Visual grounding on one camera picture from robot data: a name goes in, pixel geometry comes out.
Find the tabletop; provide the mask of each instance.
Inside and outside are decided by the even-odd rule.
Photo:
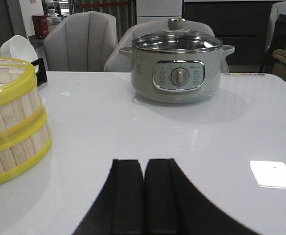
[[[209,99],[142,98],[129,73],[47,72],[39,86],[52,147],[0,185],[0,235],[69,235],[98,195],[113,159],[174,158],[225,213],[261,235],[286,235],[286,188],[261,187],[250,161],[286,165],[286,83],[227,73]]]

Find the cabinet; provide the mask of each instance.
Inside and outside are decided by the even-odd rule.
[[[209,25],[223,44],[233,45],[231,65],[259,65],[264,57],[267,24],[274,1],[185,2],[184,18]]]

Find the bamboo steamer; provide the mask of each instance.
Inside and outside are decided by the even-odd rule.
[[[51,146],[34,67],[0,58],[0,184],[39,162]]]

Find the wall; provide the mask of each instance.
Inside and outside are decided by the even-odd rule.
[[[26,35],[35,35],[34,26],[32,22],[32,15],[43,14],[43,6],[41,0],[36,0],[36,3],[30,3],[30,0],[19,0],[21,13],[23,17]]]

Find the black object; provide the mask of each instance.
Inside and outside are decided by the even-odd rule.
[[[257,234],[211,203],[174,159],[150,159],[144,181],[137,160],[113,160],[74,235],[85,235],[82,230],[88,235]]]
[[[279,15],[276,20],[272,42],[267,54],[264,55],[259,72],[272,72],[273,65],[279,62],[272,55],[277,49],[286,50],[286,15],[283,14]]]
[[[37,86],[43,84],[44,82],[47,82],[47,75],[46,75],[46,69],[45,69],[43,58],[34,60],[33,62],[31,62],[31,64],[33,66],[36,66],[36,65],[39,66],[39,70],[36,72]]]

